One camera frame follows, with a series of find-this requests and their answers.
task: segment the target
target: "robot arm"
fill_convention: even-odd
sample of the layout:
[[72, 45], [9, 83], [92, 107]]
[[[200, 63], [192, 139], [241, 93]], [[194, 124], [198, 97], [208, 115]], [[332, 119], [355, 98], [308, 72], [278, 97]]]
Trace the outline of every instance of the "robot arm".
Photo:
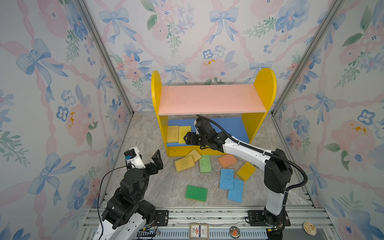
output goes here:
[[[210, 124], [217, 125], [222, 132], [217, 133]], [[268, 199], [262, 219], [258, 221], [267, 226], [282, 226], [285, 214], [285, 202], [288, 196], [286, 185], [292, 176], [292, 168], [288, 164], [284, 152], [257, 148], [231, 136], [214, 121], [198, 115], [195, 121], [196, 133], [189, 132], [184, 140], [189, 145], [200, 146], [200, 149], [211, 148], [220, 152], [238, 156], [249, 161], [265, 172], [264, 184], [268, 188]]]
[[99, 227], [93, 240], [124, 239], [136, 237], [145, 225], [151, 225], [155, 219], [155, 206], [143, 200], [147, 190], [149, 176], [163, 169], [160, 151], [152, 156], [154, 163], [144, 164], [137, 147], [125, 153], [127, 172], [120, 187], [108, 201], [102, 214]]

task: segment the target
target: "yellow side panel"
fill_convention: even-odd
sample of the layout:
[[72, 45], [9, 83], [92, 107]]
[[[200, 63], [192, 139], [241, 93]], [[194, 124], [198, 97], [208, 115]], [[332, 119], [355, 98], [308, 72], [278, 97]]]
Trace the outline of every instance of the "yellow side panel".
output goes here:
[[153, 71], [152, 82], [151, 82], [152, 102], [153, 102], [153, 107], [155, 109], [157, 121], [159, 123], [161, 136], [163, 138], [163, 143], [166, 148], [167, 155], [169, 156], [169, 149], [167, 148], [168, 116], [159, 116], [161, 88], [162, 88], [162, 84], [161, 84], [160, 74], [158, 71]]
[[252, 142], [262, 122], [267, 116], [276, 97], [277, 82], [275, 73], [270, 68], [263, 68], [257, 74], [253, 84], [266, 109], [265, 113], [243, 113], [242, 119], [245, 130]]

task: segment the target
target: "yellow sponge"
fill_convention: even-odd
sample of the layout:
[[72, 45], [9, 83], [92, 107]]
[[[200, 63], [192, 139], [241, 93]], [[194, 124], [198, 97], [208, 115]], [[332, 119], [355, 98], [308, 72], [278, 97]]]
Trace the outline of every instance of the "yellow sponge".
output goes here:
[[246, 162], [237, 172], [236, 175], [239, 176], [244, 182], [247, 181], [251, 175], [256, 171], [256, 168], [250, 163]]
[[167, 142], [178, 142], [179, 141], [179, 126], [168, 126], [167, 131]]
[[192, 152], [188, 153], [187, 156], [192, 156], [193, 161], [195, 161], [195, 162], [197, 162], [201, 158], [201, 155], [196, 151], [196, 149], [194, 149], [194, 150], [192, 150]]
[[188, 168], [194, 167], [195, 162], [193, 161], [192, 156], [187, 156], [185, 158], [175, 161], [176, 171], [181, 172]]
[[187, 132], [191, 132], [191, 126], [179, 126], [179, 143], [185, 144], [184, 136]]

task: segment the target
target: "orange sponge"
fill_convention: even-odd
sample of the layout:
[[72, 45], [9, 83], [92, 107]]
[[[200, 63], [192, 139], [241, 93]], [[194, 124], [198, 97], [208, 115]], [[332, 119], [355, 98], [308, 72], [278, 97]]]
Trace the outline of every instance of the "orange sponge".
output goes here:
[[236, 158], [232, 154], [226, 154], [222, 157], [218, 158], [218, 162], [220, 163], [222, 168], [228, 168], [237, 163]]

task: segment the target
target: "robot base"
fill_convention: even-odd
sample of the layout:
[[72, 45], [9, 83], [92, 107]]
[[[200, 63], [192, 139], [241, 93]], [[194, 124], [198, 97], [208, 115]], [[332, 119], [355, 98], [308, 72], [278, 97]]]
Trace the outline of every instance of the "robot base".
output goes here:
[[[264, 210], [248, 210], [248, 221], [252, 227], [271, 227], [266, 223], [265, 215], [263, 214]], [[285, 219], [283, 219], [283, 214], [280, 215], [280, 222], [284, 222], [284, 225], [290, 226], [291, 222], [287, 212], [285, 212]]]

